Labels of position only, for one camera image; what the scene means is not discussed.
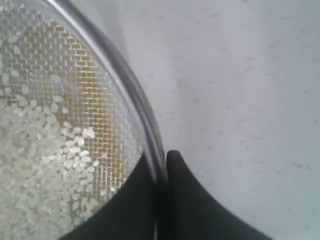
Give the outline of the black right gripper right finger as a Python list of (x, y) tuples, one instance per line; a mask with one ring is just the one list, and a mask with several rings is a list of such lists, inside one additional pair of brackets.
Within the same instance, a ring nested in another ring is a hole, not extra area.
[(268, 240), (217, 202), (177, 150), (166, 155), (168, 191), (158, 216), (159, 240)]

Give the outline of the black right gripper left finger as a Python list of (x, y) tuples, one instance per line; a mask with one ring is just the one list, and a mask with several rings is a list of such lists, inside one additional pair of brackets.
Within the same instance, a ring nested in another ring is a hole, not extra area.
[(62, 240), (153, 240), (155, 187), (141, 156), (124, 185), (99, 211)]

